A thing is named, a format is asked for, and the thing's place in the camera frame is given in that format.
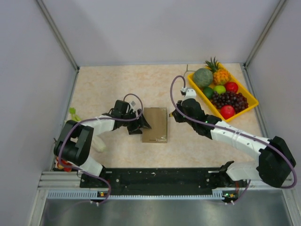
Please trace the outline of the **brown cardboard express box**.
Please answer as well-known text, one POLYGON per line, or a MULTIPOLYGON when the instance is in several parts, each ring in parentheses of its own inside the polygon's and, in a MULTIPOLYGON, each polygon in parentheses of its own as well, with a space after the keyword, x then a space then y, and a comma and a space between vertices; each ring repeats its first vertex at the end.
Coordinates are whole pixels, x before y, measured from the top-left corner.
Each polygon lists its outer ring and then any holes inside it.
POLYGON ((143 115, 150 125, 150 129, 143 129, 143 143, 167 143, 167 108, 147 107, 143 115))

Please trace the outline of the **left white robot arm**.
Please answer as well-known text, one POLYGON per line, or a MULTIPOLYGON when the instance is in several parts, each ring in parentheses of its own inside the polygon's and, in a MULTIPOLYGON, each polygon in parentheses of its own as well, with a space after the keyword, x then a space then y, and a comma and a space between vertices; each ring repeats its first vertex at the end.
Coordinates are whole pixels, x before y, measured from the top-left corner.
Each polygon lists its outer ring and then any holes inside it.
POLYGON ((117 100, 108 113, 94 119, 85 120, 81 124, 68 120, 54 147, 54 155, 90 174, 90 181, 95 186, 103 186, 107 176, 102 172, 104 166, 90 155, 92 140, 120 127, 126 127, 130 135, 142 134, 142 129, 151 129, 142 110, 135 110, 133 102, 117 100))

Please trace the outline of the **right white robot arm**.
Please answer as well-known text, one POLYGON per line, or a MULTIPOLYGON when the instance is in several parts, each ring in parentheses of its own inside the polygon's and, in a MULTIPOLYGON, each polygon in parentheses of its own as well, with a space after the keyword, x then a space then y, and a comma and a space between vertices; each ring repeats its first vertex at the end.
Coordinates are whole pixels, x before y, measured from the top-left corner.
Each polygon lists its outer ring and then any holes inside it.
POLYGON ((259 137, 239 130, 214 115, 204 113, 193 98, 172 104, 175 107, 172 115, 177 122, 185 122, 199 135, 229 144, 252 157, 252 161, 231 162, 220 173, 219 179, 224 186, 240 180, 262 181, 282 189, 296 186, 296 161, 281 137, 259 137))

